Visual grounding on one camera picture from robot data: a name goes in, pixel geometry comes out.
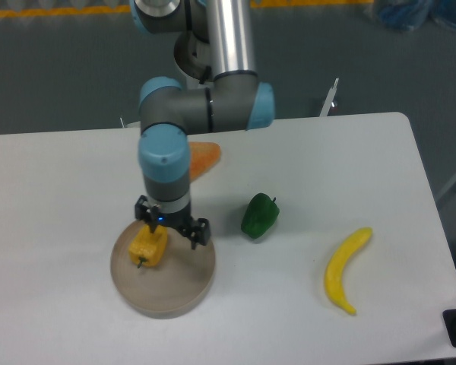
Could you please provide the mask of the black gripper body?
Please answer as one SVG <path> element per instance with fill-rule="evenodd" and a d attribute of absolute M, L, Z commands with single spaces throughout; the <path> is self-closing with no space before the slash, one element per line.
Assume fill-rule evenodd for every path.
<path fill-rule="evenodd" d="M 192 231 L 192 210 L 191 202 L 168 203 L 167 208 L 154 201 L 147 200 L 147 220 L 146 224 L 151 233 L 154 233 L 158 226 L 173 228 L 178 233 L 190 233 Z"/>

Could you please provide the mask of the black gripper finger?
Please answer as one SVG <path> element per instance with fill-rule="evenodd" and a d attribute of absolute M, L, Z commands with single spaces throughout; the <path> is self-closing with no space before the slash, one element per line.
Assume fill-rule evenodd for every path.
<path fill-rule="evenodd" d="M 182 222 L 177 231 L 190 241 L 192 250 L 196 250 L 199 245 L 206 246 L 211 239 L 210 221 L 206 218 L 194 219 L 190 217 Z"/>
<path fill-rule="evenodd" d="M 147 196 L 141 195 L 135 203 L 135 219 L 143 221 L 150 232 L 154 233 L 160 225 L 159 218 L 159 208 L 156 205 L 150 206 Z"/>

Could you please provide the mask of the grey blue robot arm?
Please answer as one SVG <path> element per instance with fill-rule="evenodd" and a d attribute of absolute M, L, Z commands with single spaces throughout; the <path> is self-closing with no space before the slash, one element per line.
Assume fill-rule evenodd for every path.
<path fill-rule="evenodd" d="M 200 87 L 175 79 L 147 81 L 139 96 L 138 162 L 146 193 L 135 217 L 151 230 L 164 226 L 192 247 L 211 238 L 207 219 L 191 214 L 190 135 L 268 127 L 275 117 L 272 86 L 255 69 L 247 1 L 133 1 L 134 22 L 149 33 L 177 32 L 208 48 Z"/>

